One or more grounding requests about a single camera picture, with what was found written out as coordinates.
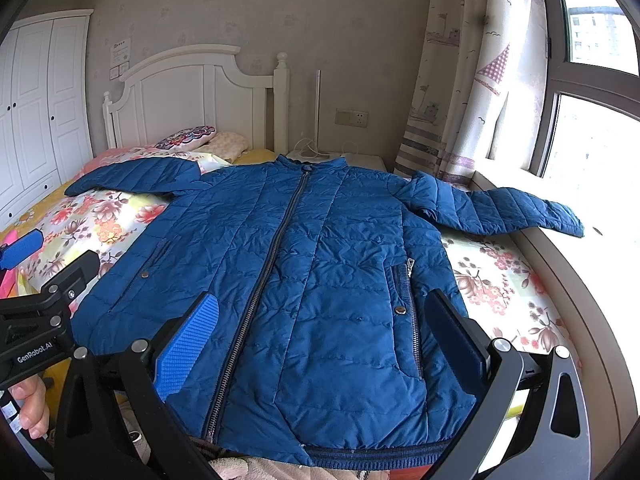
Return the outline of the person's left hand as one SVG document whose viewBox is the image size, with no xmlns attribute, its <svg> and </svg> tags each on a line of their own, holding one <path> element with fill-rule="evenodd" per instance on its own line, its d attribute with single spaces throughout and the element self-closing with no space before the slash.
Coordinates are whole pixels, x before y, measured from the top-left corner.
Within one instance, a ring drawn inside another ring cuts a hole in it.
<svg viewBox="0 0 640 480">
<path fill-rule="evenodd" d="M 46 386 L 34 375 L 9 388 L 15 400 L 22 401 L 20 409 L 21 427 L 32 439 L 43 437 L 49 428 L 50 411 L 46 403 Z"/>
</svg>

